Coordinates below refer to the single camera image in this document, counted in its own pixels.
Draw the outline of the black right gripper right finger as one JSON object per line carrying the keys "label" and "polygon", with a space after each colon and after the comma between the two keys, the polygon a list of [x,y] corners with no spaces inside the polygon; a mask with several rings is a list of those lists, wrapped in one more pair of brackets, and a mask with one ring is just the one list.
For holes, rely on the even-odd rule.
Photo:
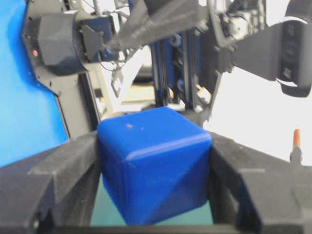
{"label": "black right gripper right finger", "polygon": [[312,231],[312,169],[212,134],[209,202],[216,224],[255,234]]}

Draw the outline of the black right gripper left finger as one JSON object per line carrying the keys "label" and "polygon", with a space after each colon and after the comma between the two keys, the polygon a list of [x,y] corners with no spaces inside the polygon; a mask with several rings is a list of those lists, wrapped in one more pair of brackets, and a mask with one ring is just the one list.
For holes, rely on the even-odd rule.
{"label": "black right gripper left finger", "polygon": [[38,234],[51,226],[88,226],[99,177],[96,132],[1,167],[1,233]]}

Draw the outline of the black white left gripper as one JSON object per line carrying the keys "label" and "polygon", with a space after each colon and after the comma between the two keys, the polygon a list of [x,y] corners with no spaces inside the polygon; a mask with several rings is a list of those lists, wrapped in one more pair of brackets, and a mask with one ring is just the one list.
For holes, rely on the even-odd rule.
{"label": "black white left gripper", "polygon": [[228,0],[134,0],[119,32],[103,46],[115,55],[148,45],[151,49],[156,106],[182,101],[183,115],[202,125],[212,103],[198,96],[201,87],[214,92],[222,43],[229,41],[223,18],[239,9]]}

